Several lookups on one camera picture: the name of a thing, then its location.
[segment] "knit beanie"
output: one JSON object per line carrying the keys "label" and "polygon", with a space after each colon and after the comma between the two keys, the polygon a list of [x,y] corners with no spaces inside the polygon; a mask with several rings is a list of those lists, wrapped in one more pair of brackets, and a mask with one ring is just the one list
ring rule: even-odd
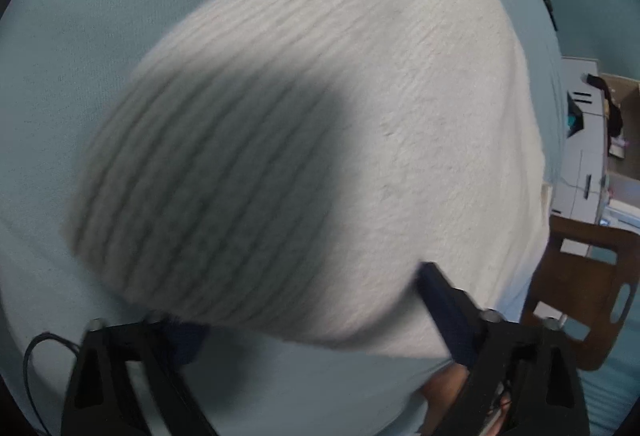
{"label": "knit beanie", "polygon": [[65,233],[185,320],[443,356],[418,262],[495,305],[545,247],[544,163],[499,0],[211,0],[88,143]]}

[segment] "chair backrest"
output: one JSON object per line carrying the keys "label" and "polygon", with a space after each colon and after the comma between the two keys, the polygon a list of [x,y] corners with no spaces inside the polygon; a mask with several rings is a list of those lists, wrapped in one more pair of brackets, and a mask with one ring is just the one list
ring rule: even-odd
{"label": "chair backrest", "polygon": [[[591,225],[558,216],[550,219],[549,243],[534,272],[520,322],[538,325],[534,315],[539,302],[560,310],[590,328],[584,340],[570,337],[578,368],[598,369],[609,355],[638,289],[640,277],[640,236],[635,233]],[[609,265],[589,257],[560,251],[571,239],[609,249],[617,262]],[[630,291],[622,314],[611,321],[611,313],[624,284]]]}

